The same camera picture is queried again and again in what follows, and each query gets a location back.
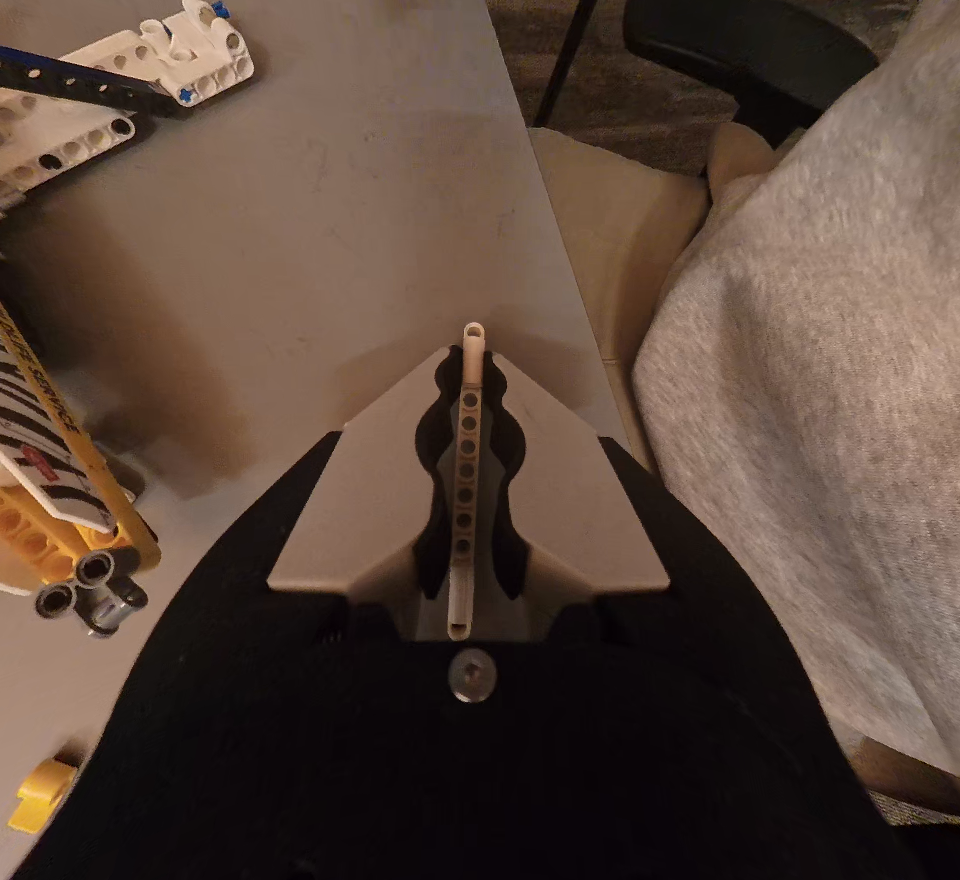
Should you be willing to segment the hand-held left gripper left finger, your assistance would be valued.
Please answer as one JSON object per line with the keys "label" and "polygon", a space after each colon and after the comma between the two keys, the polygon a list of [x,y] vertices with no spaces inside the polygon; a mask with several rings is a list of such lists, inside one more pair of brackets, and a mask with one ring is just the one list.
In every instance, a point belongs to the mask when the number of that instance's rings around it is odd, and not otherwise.
{"label": "hand-held left gripper left finger", "polygon": [[401,636],[417,634],[424,593],[414,547],[435,485],[416,433],[442,397],[438,370],[461,354],[436,350],[345,425],[270,572],[271,590],[381,605]]}

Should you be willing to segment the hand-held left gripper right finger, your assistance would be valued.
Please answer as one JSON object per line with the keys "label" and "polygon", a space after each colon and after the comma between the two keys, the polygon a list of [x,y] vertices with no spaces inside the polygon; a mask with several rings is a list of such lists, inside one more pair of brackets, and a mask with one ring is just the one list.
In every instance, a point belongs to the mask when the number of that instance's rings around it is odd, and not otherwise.
{"label": "hand-held left gripper right finger", "polygon": [[670,577],[602,437],[499,353],[485,359],[494,495],[491,562],[517,638],[546,639],[568,607],[662,593]]}

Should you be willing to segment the white lego beam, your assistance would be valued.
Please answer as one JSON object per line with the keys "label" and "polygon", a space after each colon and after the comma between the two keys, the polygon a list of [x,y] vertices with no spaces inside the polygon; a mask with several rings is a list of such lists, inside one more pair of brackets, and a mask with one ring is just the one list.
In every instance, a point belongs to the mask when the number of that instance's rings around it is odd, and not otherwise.
{"label": "white lego beam", "polygon": [[470,322],[462,337],[462,383],[459,395],[452,495],[452,541],[449,561],[447,632],[466,640],[473,628],[477,500],[482,447],[482,400],[486,332]]}

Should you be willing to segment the zebra striped lego plane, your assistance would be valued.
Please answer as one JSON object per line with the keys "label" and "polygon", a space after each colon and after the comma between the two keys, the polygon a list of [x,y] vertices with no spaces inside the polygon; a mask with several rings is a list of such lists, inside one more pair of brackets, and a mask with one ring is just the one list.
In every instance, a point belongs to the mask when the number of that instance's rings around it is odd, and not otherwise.
{"label": "zebra striped lego plane", "polygon": [[[137,115],[183,116],[252,78],[253,57],[227,7],[181,4],[63,58],[2,47],[2,216],[131,141]],[[159,565],[162,552],[12,304],[2,294],[2,590],[29,596],[42,619],[76,617],[89,635],[110,638],[147,607],[134,574]]]}

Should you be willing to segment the yellow lego piece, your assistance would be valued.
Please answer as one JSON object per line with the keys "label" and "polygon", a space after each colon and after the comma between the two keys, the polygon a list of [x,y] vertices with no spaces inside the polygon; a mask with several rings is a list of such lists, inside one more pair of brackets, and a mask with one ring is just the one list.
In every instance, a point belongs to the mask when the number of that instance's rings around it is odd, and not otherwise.
{"label": "yellow lego piece", "polygon": [[55,757],[47,758],[23,780],[16,793],[16,807],[6,826],[36,835],[48,825],[72,789],[79,767]]}

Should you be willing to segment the person's beige pants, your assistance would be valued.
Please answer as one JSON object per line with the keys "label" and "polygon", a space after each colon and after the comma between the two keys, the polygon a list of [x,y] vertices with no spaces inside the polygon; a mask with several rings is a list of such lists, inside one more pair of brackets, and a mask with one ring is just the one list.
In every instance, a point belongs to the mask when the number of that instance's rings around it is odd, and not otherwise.
{"label": "person's beige pants", "polygon": [[632,372],[670,271],[703,227],[714,195],[769,174],[786,149],[721,123],[706,173],[646,166],[546,128],[529,129],[535,158],[627,434],[631,454],[659,475]]}

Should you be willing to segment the black metal pole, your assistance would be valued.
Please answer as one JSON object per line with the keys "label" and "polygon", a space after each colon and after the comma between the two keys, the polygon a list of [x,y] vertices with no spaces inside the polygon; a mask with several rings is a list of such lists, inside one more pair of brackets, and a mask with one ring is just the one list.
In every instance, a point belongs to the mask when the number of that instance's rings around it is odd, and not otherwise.
{"label": "black metal pole", "polygon": [[563,45],[560,47],[549,81],[538,104],[533,122],[535,128],[545,128],[550,124],[598,1],[578,0],[566,30]]}

